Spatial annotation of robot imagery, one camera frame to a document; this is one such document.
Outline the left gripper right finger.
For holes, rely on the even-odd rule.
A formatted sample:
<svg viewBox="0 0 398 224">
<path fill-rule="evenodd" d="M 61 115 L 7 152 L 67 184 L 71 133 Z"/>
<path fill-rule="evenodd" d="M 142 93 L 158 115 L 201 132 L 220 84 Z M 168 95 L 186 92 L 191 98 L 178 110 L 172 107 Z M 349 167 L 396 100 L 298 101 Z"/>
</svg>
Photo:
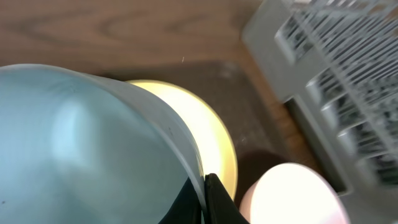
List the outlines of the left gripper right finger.
<svg viewBox="0 0 398 224">
<path fill-rule="evenodd" d="M 206 224 L 249 224 L 216 174 L 205 176 Z"/>
</svg>

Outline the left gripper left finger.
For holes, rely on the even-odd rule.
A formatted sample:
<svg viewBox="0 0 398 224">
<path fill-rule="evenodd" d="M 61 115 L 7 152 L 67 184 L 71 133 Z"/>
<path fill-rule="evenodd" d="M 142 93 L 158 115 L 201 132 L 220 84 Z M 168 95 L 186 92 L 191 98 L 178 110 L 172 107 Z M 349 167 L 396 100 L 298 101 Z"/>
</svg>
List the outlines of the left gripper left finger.
<svg viewBox="0 0 398 224">
<path fill-rule="evenodd" d="M 190 179 L 159 224 L 201 224 L 201 205 Z"/>
</svg>

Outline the pink bowl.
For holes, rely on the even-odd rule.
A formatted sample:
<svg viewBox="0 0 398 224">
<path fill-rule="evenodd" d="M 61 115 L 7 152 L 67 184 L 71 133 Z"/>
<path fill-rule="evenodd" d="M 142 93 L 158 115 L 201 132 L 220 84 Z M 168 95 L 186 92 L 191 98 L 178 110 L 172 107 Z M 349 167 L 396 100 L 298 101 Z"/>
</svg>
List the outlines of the pink bowl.
<svg viewBox="0 0 398 224">
<path fill-rule="evenodd" d="M 249 223 L 350 223 L 330 184 L 297 163 L 279 164 L 265 172 L 244 194 L 239 211 Z"/>
</svg>

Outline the light blue bowl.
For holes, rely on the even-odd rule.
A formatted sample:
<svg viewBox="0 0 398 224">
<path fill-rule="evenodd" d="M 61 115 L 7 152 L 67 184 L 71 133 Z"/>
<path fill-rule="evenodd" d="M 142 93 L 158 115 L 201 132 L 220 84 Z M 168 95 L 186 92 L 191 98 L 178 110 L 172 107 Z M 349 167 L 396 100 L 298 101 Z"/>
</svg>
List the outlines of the light blue bowl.
<svg viewBox="0 0 398 224">
<path fill-rule="evenodd" d="M 159 223 L 198 146 L 163 100 L 132 84 L 39 64 L 1 68 L 2 223 Z"/>
</svg>

